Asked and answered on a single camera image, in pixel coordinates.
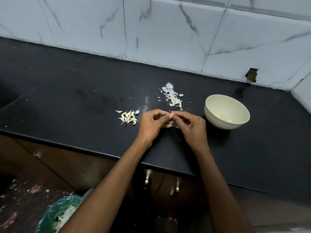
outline trash bag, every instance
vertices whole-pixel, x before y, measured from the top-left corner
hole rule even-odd
[[[57,216],[64,213],[71,205],[78,207],[80,201],[81,196],[72,194],[54,203],[42,216],[35,233],[55,233]]]

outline black countertop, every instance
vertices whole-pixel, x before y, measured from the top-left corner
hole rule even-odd
[[[116,159],[134,140],[139,123],[120,125],[115,110],[140,108],[138,118],[144,108],[173,110],[159,90],[168,82],[184,94],[183,110],[200,116],[209,95],[224,94],[251,114],[247,124],[230,131],[207,122],[209,145],[227,182],[311,203],[311,115],[290,93],[9,39],[0,39],[0,49],[2,98],[12,88],[16,92],[2,103],[8,104],[0,110],[4,134]],[[199,175],[176,128],[160,132],[142,164]]]

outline bowl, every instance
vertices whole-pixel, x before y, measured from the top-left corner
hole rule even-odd
[[[226,130],[235,129],[250,118],[248,109],[241,102],[225,95],[206,98],[204,113],[212,125]]]

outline right hand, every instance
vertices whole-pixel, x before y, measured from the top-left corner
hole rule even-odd
[[[186,142],[193,151],[208,147],[206,125],[203,118],[185,111],[172,111],[171,113],[176,115],[175,123],[183,132]]]

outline kitchen backsplash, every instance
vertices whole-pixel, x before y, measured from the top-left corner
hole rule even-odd
[[[299,94],[310,10],[311,0],[0,0],[0,36],[242,82],[255,68],[255,84],[301,82]]]

